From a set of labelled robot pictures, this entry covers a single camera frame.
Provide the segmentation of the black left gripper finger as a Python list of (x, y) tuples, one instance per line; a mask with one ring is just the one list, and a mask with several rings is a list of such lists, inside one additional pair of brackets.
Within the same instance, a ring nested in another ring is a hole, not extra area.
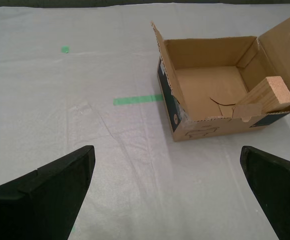
[(86, 145), (0, 185), (0, 240), (67, 240), (94, 167)]
[(290, 240), (290, 161), (243, 146), (240, 165), (277, 237)]

